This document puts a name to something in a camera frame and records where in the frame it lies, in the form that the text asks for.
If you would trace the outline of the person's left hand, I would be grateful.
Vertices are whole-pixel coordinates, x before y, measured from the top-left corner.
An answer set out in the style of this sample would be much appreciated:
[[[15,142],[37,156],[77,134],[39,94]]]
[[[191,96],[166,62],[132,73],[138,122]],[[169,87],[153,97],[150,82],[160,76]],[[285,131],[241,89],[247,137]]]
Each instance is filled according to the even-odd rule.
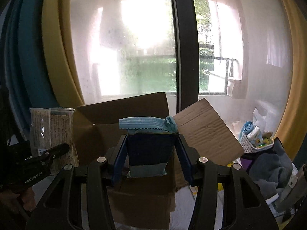
[[[11,191],[1,192],[1,203],[27,221],[36,207],[35,193],[32,187],[20,194]]]

